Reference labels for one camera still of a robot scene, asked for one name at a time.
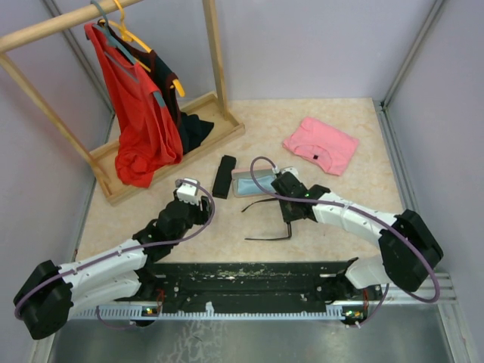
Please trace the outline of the pink glasses case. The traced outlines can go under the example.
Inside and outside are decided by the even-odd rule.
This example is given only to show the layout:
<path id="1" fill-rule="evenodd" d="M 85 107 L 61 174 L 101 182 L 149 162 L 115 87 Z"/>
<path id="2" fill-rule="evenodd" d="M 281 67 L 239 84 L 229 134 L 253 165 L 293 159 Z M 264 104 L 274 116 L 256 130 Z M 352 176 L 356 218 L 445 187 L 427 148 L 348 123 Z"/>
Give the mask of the pink glasses case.
<path id="1" fill-rule="evenodd" d="M 274 193 L 275 190 L 271 183 L 275 180 L 276 175 L 270 167 L 254 167 L 253 174 L 261 186 Z M 253 181 L 250 169 L 233 169 L 231 171 L 232 187 L 235 197 L 255 197 L 263 195 L 262 191 Z"/>

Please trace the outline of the black sunglasses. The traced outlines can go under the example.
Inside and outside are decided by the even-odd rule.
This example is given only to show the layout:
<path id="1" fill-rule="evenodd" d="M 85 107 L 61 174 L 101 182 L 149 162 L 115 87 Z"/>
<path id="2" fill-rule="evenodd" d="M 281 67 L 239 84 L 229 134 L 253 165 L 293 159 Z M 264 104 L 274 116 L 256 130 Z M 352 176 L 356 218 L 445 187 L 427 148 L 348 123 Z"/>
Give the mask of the black sunglasses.
<path id="1" fill-rule="evenodd" d="M 249 231 L 244 233 L 246 242 L 281 242 L 291 240 L 291 222 L 284 219 L 282 206 L 274 198 L 263 198 L 249 203 L 241 211 L 249 214 Z"/>

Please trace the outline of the black glasses case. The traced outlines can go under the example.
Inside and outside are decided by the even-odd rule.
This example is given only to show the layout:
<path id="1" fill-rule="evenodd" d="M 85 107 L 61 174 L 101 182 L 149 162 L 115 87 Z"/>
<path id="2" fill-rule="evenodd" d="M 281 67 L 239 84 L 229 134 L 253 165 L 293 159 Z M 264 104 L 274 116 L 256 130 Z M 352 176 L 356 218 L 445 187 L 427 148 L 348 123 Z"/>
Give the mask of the black glasses case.
<path id="1" fill-rule="evenodd" d="M 217 169 L 212 188 L 212 196 L 226 200 L 232 182 L 231 173 L 236 166 L 237 159 L 233 156 L 224 155 Z"/>

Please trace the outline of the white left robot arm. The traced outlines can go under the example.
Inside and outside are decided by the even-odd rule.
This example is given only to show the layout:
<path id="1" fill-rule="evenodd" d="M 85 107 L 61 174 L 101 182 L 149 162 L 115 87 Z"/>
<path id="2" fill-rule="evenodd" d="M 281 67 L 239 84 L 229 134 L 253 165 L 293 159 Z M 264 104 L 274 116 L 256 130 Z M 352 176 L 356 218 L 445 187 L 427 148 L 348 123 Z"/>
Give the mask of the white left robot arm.
<path id="1" fill-rule="evenodd" d="M 14 297 L 15 317 L 34 340 L 42 340 L 83 310 L 117 299 L 152 298 L 157 291 L 152 265 L 189 240 L 192 227 L 205 228 L 214 211 L 210 197 L 195 203 L 175 198 L 117 247 L 80 262 L 38 264 Z"/>

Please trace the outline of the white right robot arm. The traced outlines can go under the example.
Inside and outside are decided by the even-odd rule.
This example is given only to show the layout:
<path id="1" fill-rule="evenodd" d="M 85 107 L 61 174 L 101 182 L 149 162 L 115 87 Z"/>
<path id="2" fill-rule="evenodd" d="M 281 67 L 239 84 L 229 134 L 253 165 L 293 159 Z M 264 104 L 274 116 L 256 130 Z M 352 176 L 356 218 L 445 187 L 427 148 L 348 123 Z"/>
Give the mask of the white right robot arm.
<path id="1" fill-rule="evenodd" d="M 290 221 L 311 219 L 354 234 L 380 250 L 370 258 L 357 258 L 338 280 L 338 291 L 355 299 L 365 287 L 393 283 L 416 292 L 444 256 L 421 216 L 413 210 L 385 213 L 346 200 L 321 185 L 307 188 L 292 172 L 279 174 L 271 183 L 281 196 Z"/>

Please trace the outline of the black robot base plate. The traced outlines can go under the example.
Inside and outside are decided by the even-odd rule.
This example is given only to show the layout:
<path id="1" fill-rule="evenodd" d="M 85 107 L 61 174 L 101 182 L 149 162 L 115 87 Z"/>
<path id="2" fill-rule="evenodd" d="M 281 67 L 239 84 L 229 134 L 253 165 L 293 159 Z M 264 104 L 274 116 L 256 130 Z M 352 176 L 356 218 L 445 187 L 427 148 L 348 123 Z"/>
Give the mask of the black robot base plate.
<path id="1" fill-rule="evenodd" d="M 383 291 L 358 289 L 348 262 L 168 262 L 144 270 L 128 303 L 141 303 L 136 322 L 154 318 L 316 318 L 363 322 Z"/>

